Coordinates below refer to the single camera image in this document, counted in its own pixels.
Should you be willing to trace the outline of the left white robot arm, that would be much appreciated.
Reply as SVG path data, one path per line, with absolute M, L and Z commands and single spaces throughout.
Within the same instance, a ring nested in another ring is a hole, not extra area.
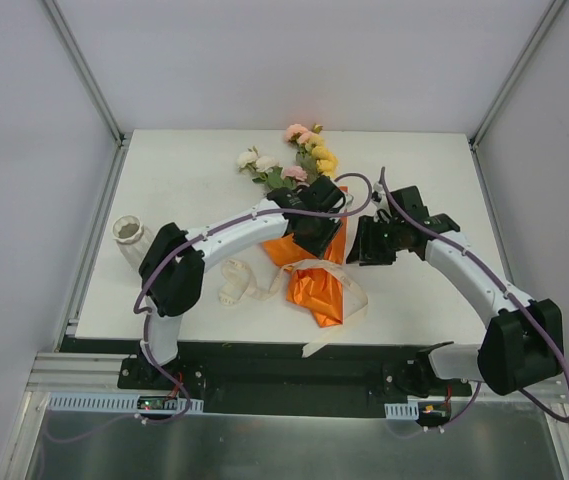
M 140 375 L 152 388 L 175 377 L 177 338 L 183 315 L 200 299 L 205 273 L 263 242 L 291 236 L 295 245 L 323 256 L 339 230 L 346 193 L 326 176 L 309 186 L 280 187 L 229 220 L 183 230 L 160 228 L 137 267 L 142 289 L 134 311 L 144 312 Z

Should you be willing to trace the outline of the orange wrapping paper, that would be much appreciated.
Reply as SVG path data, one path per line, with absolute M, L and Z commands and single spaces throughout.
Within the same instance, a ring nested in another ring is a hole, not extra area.
M 279 188 L 267 194 L 267 198 L 281 208 L 288 208 L 294 190 Z M 278 267 L 283 267 L 290 275 L 286 290 L 286 300 L 310 311 L 321 328 L 335 327 L 344 323 L 344 287 L 340 281 L 323 268 L 294 268 L 295 263 L 304 260 L 324 260 L 341 265 L 345 260 L 346 227 L 348 220 L 339 218 L 340 230 L 330 243 L 323 258 L 316 258 L 293 242 L 293 235 L 286 231 L 284 237 L 269 240 L 262 244 L 267 256 Z

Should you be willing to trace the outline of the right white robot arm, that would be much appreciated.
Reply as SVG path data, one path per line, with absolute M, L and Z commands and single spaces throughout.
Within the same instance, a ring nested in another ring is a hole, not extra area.
M 373 216 L 358 220 L 347 263 L 392 265 L 406 251 L 438 270 L 471 305 L 486 333 L 479 345 L 452 341 L 420 349 L 397 376 L 418 397 L 433 395 L 450 380 L 486 384 L 507 395 L 562 373 L 562 313 L 552 300 L 535 300 L 508 283 L 471 249 L 459 225 L 432 215 L 417 187 L 393 192 L 376 184 Z

